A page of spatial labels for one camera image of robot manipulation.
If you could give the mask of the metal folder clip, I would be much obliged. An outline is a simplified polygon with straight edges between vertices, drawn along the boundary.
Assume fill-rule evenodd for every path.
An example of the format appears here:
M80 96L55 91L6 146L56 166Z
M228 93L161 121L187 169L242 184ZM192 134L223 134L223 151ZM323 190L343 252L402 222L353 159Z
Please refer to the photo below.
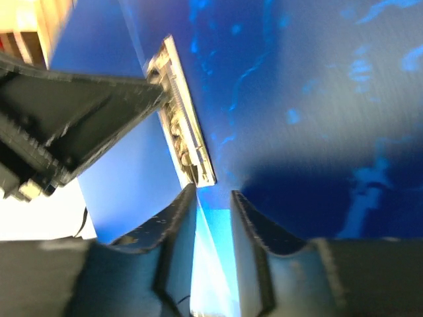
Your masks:
M214 186L216 177L212 162L171 35L163 40L159 51L149 60L146 79L161 86L165 93L158 117L180 185Z

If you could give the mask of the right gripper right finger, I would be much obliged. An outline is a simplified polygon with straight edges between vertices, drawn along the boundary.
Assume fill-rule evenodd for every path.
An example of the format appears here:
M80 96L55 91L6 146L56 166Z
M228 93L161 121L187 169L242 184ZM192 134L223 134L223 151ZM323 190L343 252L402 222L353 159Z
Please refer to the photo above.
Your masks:
M422 241L302 240L231 193L242 316L421 316Z

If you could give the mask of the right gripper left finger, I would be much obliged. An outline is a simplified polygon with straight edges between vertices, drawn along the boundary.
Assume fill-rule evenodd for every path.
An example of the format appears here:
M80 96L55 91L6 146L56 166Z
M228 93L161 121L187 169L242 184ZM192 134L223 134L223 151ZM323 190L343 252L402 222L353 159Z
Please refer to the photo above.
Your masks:
M189 316L196 188L111 244L1 243L2 316Z

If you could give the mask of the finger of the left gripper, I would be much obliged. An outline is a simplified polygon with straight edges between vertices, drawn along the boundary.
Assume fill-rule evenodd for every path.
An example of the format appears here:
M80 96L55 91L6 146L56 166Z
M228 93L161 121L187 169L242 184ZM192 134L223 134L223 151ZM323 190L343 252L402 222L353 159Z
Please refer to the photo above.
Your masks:
M4 197L52 195L168 99L145 79L48 71L2 54Z

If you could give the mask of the blue plastic folder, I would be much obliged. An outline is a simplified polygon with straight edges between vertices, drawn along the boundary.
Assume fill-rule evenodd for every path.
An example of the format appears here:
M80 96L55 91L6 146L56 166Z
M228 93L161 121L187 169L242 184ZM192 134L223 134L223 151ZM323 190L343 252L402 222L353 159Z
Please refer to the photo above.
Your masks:
M167 35L217 178L190 316L242 316L234 191L302 240L422 241L421 1L80 1L51 67L144 75ZM159 120L79 181L101 244L155 216L178 193Z

